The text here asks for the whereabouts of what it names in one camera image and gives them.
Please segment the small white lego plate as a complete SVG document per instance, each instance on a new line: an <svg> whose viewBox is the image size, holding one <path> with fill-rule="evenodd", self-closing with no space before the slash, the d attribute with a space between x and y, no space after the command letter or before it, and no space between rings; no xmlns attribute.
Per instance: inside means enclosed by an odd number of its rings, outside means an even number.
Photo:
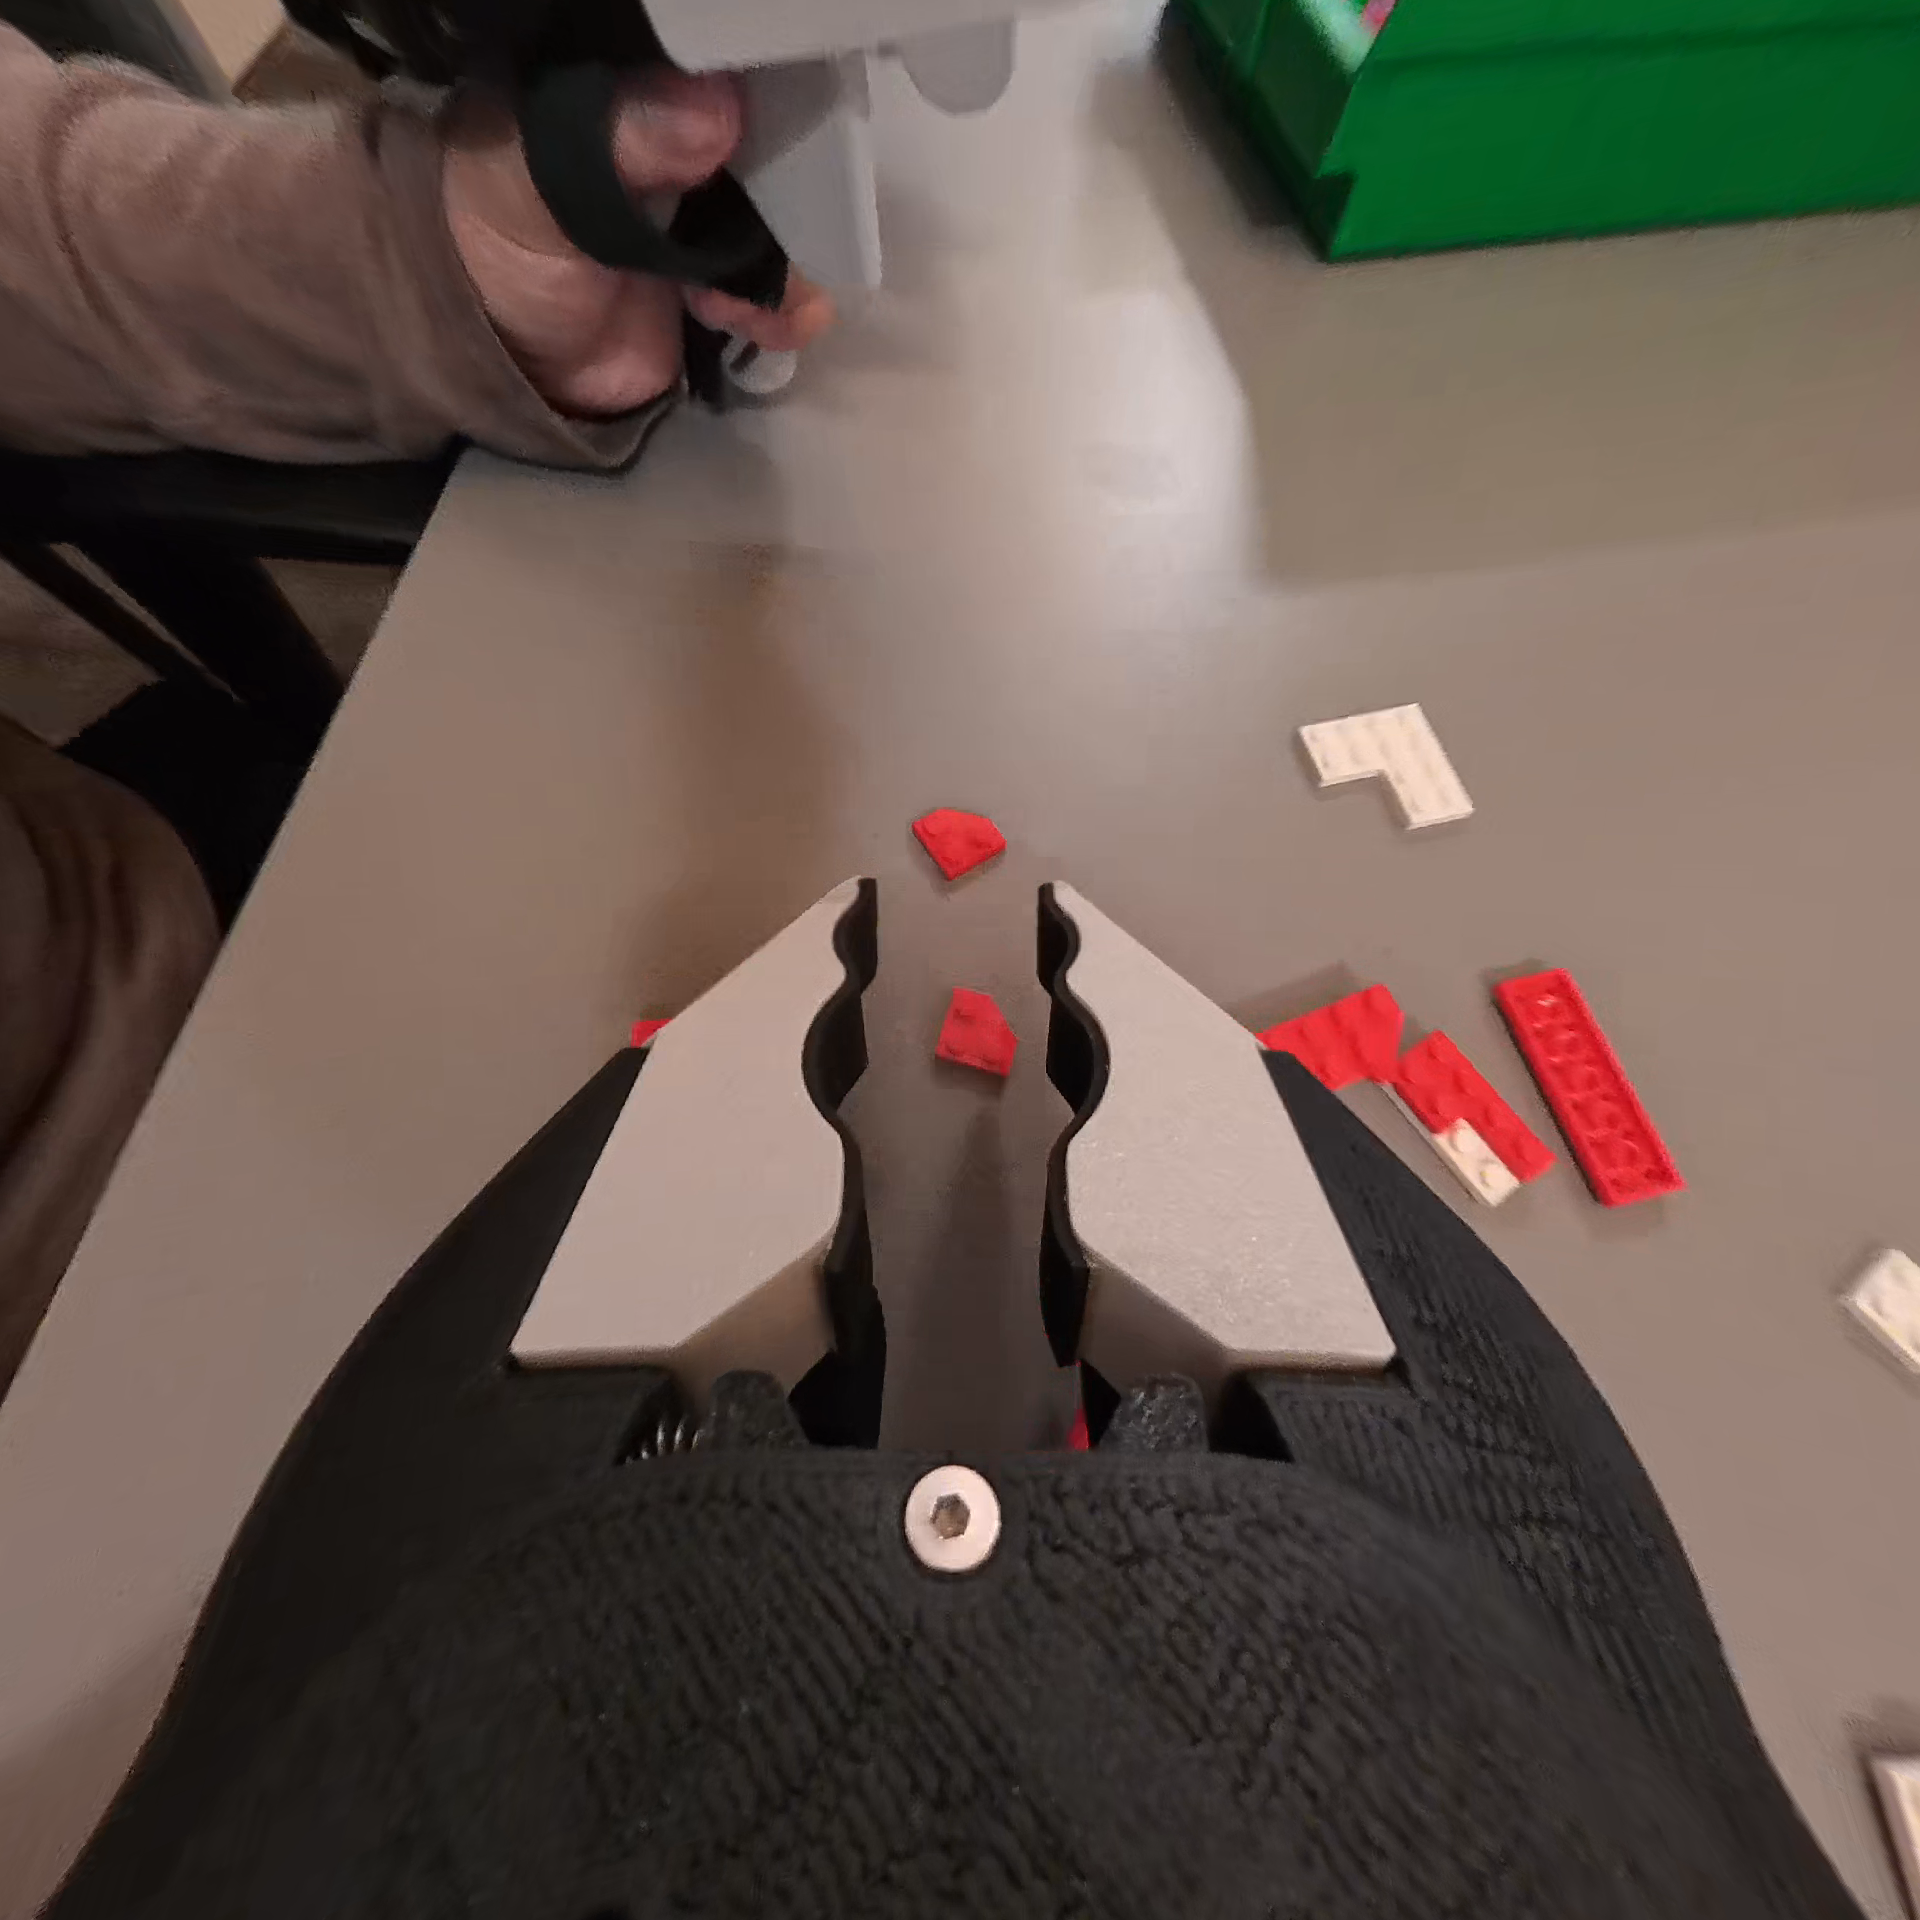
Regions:
<svg viewBox="0 0 1920 1920"><path fill-rule="evenodd" d="M1919 1261L1883 1247L1836 1299L1848 1324L1907 1379L1919 1379Z"/></svg>
<svg viewBox="0 0 1920 1920"><path fill-rule="evenodd" d="M1877 1751L1867 1769L1903 1909L1908 1918L1919 1918L1919 1753Z"/></svg>

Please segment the person's left forearm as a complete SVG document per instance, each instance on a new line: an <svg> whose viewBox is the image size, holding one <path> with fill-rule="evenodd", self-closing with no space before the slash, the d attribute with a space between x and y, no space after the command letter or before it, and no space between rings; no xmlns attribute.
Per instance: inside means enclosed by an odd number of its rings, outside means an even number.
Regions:
<svg viewBox="0 0 1920 1920"><path fill-rule="evenodd" d="M634 401L536 386L461 257L420 108L216 106L12 25L2 92L6 452L365 466L468 441L615 470L681 395L677 321Z"/></svg>

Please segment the large green plastic bin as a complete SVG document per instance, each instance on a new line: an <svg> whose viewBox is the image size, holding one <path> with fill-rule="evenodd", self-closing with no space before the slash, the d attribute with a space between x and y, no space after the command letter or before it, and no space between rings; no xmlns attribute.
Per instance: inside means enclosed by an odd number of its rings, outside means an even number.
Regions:
<svg viewBox="0 0 1920 1920"><path fill-rule="evenodd" d="M1325 261L1911 208L1914 2L1175 2Z"/></svg>

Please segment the person's left hand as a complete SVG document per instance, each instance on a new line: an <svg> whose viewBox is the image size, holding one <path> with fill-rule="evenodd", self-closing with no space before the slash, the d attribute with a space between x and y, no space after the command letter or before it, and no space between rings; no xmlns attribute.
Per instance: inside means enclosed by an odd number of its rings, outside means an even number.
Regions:
<svg viewBox="0 0 1920 1920"><path fill-rule="evenodd" d="M619 79L599 148L642 214L678 200L733 162L745 133L740 81L726 70L659 61ZM832 296L793 272L776 307L597 261L539 191L510 102L461 89L443 116L443 200L455 248L500 338L530 383L575 418L615 418L681 375L684 321L774 353L800 353L834 321Z"/></svg>

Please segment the black chair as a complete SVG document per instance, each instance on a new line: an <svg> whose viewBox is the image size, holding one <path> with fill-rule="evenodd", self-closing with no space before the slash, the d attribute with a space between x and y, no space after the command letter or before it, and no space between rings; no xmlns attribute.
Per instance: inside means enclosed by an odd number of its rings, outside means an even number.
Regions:
<svg viewBox="0 0 1920 1920"><path fill-rule="evenodd" d="M5 454L5 564L149 675L60 755L160 814L224 927L347 691L270 566L402 566L458 456Z"/></svg>

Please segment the long red lego plate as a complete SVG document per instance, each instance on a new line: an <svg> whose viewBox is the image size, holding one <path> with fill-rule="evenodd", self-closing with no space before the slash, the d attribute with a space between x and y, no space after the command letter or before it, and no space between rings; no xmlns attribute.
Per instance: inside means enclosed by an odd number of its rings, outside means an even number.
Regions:
<svg viewBox="0 0 1920 1920"><path fill-rule="evenodd" d="M1621 1209L1687 1190L1669 1142L1568 970L1502 978L1493 999L1596 1203Z"/></svg>

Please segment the person's leg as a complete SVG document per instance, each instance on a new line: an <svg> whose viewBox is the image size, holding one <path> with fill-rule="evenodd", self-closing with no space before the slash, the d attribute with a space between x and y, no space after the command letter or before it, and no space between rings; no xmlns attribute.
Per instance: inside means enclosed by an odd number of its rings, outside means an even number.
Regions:
<svg viewBox="0 0 1920 1920"><path fill-rule="evenodd" d="M163 814L5 720L5 1387L221 943L205 878Z"/></svg>

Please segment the white L-shaped lego plate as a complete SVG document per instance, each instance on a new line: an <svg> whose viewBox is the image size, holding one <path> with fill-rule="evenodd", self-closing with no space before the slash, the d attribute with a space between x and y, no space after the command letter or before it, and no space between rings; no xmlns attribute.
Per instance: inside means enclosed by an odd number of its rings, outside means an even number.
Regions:
<svg viewBox="0 0 1920 1920"><path fill-rule="evenodd" d="M1378 786L1406 832L1476 815L1468 786L1417 702L1308 721L1298 728L1298 746L1321 789Z"/></svg>

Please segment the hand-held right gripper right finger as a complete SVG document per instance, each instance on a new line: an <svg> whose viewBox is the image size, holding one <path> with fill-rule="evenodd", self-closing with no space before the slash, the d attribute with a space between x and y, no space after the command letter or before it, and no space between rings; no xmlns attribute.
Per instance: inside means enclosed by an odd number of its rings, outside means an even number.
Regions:
<svg viewBox="0 0 1920 1920"><path fill-rule="evenodd" d="M1393 1334L1272 1074L1225 1007L1069 882L1039 891L1041 1310L1099 1376L1382 1374Z"/></svg>

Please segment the small red wedge lego plate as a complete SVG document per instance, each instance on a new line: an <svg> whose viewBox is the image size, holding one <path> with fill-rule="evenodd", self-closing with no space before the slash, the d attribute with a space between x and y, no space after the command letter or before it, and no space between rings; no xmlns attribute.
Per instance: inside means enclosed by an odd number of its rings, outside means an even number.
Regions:
<svg viewBox="0 0 1920 1920"><path fill-rule="evenodd" d="M1019 1032L994 996L967 985L953 987L932 1047L940 1064L1002 1082L1015 1069L1019 1047Z"/></svg>
<svg viewBox="0 0 1920 1920"><path fill-rule="evenodd" d="M910 832L946 884L993 865L1009 848L994 817L967 807L928 807Z"/></svg>

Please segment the long red and white lego assembly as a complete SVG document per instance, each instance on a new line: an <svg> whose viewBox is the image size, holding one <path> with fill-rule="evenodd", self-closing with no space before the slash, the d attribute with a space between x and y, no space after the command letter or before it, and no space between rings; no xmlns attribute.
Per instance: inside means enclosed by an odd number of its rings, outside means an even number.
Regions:
<svg viewBox="0 0 1920 1920"><path fill-rule="evenodd" d="M1452 1177L1502 1206L1559 1164L1553 1147L1442 1030L1406 1038L1406 1016L1385 983L1348 992L1256 1032L1268 1051L1302 1064L1330 1091L1387 1091Z"/></svg>

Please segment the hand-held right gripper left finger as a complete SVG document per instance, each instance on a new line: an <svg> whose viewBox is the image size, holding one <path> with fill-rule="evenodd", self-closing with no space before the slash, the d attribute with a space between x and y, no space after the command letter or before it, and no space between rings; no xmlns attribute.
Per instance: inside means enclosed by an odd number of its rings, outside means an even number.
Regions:
<svg viewBox="0 0 1920 1920"><path fill-rule="evenodd" d="M878 884L852 875L660 1026L512 1336L518 1367L655 1367L701 1413L725 1376L761 1374L817 1443L878 1443L888 1331L844 1117L877 972Z"/></svg>

